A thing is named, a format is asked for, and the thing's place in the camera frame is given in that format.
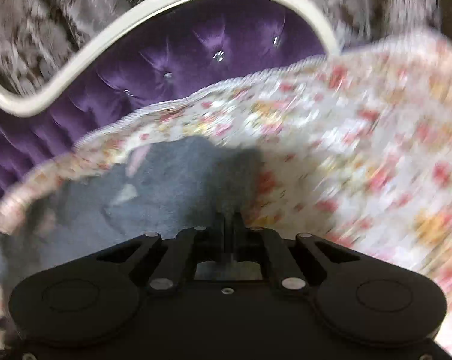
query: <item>floral bedspread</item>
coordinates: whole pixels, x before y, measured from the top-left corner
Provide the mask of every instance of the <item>floral bedspread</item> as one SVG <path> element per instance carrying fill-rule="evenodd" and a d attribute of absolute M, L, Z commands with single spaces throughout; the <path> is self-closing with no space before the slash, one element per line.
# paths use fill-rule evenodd
<path fill-rule="evenodd" d="M 437 342 L 452 354 L 452 45 L 444 38 L 413 33 L 138 110 L 11 188 L 0 231 L 13 234 L 28 204 L 64 179 L 193 134 L 263 151 L 251 226 L 285 238 L 313 232 L 435 280 L 449 306 Z"/>

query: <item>circular cover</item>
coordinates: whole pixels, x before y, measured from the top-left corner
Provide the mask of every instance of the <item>circular cover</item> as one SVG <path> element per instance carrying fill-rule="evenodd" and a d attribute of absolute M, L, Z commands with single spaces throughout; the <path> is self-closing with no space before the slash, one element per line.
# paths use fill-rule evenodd
<path fill-rule="evenodd" d="M 22 281 L 9 299 L 21 335 L 55 346 L 99 340 L 129 320 L 139 293 L 116 264 L 72 262 Z"/>
<path fill-rule="evenodd" d="M 446 298 L 431 280 L 382 262 L 357 261 L 318 288 L 316 306 L 349 338 L 402 346 L 431 336 L 446 316 Z"/>

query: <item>white headboard frame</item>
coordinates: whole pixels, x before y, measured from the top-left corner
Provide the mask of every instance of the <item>white headboard frame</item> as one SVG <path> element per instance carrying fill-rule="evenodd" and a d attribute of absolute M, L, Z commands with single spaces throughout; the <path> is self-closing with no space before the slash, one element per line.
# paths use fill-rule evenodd
<path fill-rule="evenodd" d="M 104 50 L 136 26 L 170 8 L 191 0 L 145 0 L 97 34 L 44 85 L 37 93 L 19 96 L 0 84 L 0 108 L 9 114 L 28 117 L 40 113 L 68 87 Z M 295 11 L 314 30 L 326 54 L 338 55 L 340 47 L 323 13 L 309 0 L 272 0 Z"/>

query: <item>purple tufted headboard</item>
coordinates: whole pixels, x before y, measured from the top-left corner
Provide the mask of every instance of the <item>purple tufted headboard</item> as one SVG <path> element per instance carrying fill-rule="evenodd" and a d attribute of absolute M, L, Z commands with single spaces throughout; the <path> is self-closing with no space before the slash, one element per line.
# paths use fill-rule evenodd
<path fill-rule="evenodd" d="M 323 53 L 309 25 L 270 0 L 194 0 L 155 16 L 44 112 L 18 118 L 0 110 L 0 197 L 32 167 L 137 108 Z"/>

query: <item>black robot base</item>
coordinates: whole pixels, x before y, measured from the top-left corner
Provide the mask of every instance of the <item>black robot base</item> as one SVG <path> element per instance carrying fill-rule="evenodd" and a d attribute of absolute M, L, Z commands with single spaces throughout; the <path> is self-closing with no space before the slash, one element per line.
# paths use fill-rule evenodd
<path fill-rule="evenodd" d="M 198 263 L 252 261 L 263 280 L 194 280 Z M 39 272 L 12 292 L 18 360 L 446 360 L 428 278 L 308 233 L 283 240 L 217 216 L 146 233 Z"/>

